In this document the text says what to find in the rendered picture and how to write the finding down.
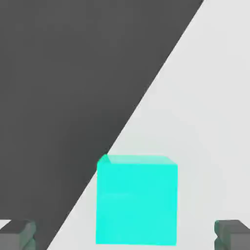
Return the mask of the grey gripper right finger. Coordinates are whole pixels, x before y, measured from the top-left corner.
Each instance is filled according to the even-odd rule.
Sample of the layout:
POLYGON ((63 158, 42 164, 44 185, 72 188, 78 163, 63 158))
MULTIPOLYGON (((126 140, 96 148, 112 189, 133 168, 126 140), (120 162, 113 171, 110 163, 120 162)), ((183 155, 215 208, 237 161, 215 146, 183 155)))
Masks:
POLYGON ((217 220, 214 250, 250 250, 250 229, 239 220, 217 220))

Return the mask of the small cyan cube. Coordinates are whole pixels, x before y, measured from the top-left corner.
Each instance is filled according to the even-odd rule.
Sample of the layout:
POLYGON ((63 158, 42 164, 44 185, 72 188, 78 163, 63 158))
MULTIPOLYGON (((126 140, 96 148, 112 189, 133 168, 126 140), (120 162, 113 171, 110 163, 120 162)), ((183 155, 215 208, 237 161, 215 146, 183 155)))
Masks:
POLYGON ((97 162, 96 244, 175 246, 178 165, 166 156, 97 162))

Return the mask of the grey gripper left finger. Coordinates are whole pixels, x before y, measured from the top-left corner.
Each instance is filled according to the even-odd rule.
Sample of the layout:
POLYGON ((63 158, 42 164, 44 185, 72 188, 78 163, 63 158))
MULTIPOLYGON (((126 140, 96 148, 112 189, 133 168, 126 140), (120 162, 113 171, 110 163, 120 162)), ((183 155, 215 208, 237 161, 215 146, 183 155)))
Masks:
POLYGON ((36 223, 11 220, 0 229, 0 250, 36 250, 36 223))

